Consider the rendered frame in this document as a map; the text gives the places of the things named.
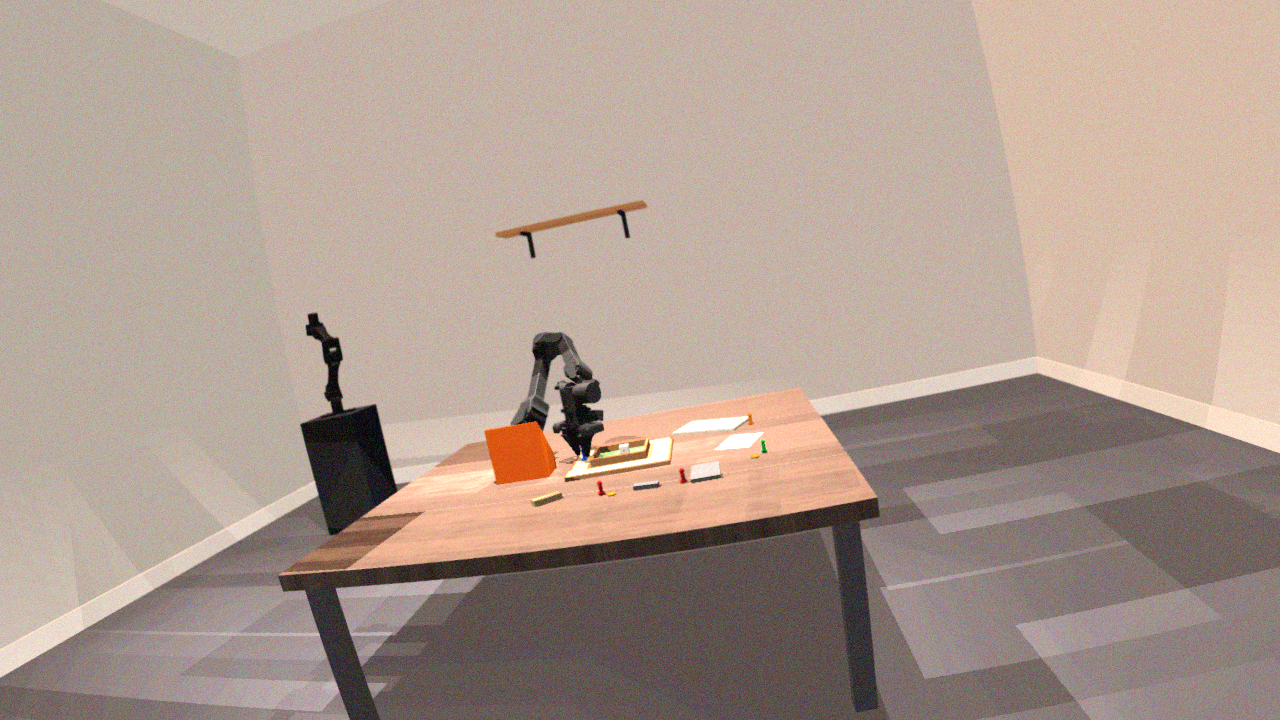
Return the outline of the white square tile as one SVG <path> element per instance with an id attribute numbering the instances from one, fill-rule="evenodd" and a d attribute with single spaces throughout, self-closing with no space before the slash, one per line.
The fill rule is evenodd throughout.
<path id="1" fill-rule="evenodd" d="M 724 439 L 724 442 L 723 442 L 723 443 L 721 443 L 721 445 L 719 445 L 719 446 L 718 446 L 718 447 L 717 447 L 716 450 L 728 450 L 728 448 L 750 448 L 750 447 L 753 446 L 753 443 L 754 443 L 754 442 L 755 442 L 755 441 L 756 441 L 756 439 L 758 439 L 758 438 L 759 438 L 759 437 L 760 437 L 760 436 L 762 436 L 763 433 L 764 433 L 764 432 L 760 432 L 760 433 L 749 433 L 749 434 L 737 434 L 737 436 L 730 436 L 730 437 L 728 437 L 727 439 Z M 714 450 L 714 451 L 716 451 L 716 450 Z"/>

